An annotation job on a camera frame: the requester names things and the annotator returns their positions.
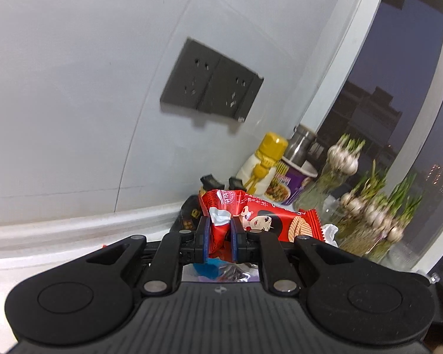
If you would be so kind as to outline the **crumpled clear plastic wrap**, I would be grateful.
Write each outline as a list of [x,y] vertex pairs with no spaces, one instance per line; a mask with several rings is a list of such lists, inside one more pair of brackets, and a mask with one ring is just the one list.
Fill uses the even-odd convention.
[[322,232],[325,242],[337,248],[338,243],[335,240],[335,236],[338,232],[338,227],[334,224],[324,224],[322,226]]

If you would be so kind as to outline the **black wall socket panel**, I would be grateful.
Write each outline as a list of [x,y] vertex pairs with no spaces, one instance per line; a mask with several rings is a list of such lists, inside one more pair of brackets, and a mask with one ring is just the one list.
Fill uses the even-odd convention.
[[189,37],[160,102],[244,122],[264,78]]

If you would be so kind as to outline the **red biscuit snack wrapper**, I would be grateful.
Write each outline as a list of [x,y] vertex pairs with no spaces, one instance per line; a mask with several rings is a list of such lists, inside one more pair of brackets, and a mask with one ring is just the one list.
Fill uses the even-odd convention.
[[231,221],[239,221],[245,232],[272,232],[284,242],[292,242],[297,236],[325,240],[314,209],[286,210],[242,190],[213,189],[199,200],[202,212],[210,219],[208,254],[212,256],[223,249]]

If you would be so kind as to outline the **garlic sprouts in glass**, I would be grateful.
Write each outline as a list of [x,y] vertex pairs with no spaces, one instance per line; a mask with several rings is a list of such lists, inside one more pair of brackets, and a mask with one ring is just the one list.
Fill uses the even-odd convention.
[[323,204],[330,194],[359,169],[359,156],[366,141],[343,133],[326,155],[326,164],[317,180],[311,183],[294,202],[296,211],[315,209],[323,211]]

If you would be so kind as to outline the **blue plastic bowl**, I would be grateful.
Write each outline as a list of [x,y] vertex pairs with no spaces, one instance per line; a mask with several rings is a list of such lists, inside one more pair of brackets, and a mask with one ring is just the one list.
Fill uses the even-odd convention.
[[203,276],[211,281],[215,281],[221,276],[221,267],[225,265],[226,262],[219,258],[208,258],[205,263],[193,264],[193,268],[198,276]]

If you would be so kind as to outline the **purple instant noodle cup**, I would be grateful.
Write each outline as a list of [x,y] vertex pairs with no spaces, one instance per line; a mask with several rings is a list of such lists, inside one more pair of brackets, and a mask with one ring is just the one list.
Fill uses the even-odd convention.
[[276,164],[276,173],[264,196],[280,205],[292,205],[316,177],[317,170],[308,161],[298,166],[282,158]]

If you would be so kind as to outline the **white bottle yellow cap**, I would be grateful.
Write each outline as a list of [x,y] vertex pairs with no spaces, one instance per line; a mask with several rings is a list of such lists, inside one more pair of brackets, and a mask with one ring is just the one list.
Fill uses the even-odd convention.
[[242,181],[250,195],[262,196],[276,173],[276,164],[288,146],[287,139],[276,133],[265,134],[258,148],[238,170],[236,177]]

